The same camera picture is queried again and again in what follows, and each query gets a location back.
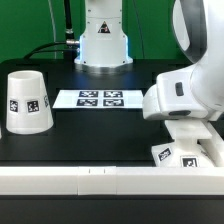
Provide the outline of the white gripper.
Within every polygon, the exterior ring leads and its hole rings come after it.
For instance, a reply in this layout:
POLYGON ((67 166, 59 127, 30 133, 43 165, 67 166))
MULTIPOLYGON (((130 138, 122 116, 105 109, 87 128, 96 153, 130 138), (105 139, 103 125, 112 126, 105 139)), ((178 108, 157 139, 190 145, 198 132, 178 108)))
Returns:
POLYGON ((224 67, 193 64, 164 72, 143 98, 143 117, 216 121, 224 113, 224 67))

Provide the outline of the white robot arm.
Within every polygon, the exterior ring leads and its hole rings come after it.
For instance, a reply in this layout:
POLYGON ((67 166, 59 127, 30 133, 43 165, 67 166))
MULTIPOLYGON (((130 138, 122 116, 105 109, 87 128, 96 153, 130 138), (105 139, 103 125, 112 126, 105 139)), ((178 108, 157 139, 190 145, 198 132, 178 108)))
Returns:
MULTIPOLYGON (((122 0, 85 0, 85 9, 75 64, 95 71, 131 65, 122 0)), ((175 0, 172 29, 192 64, 157 76, 143 98, 143 117, 216 120, 224 113, 224 0, 175 0)))

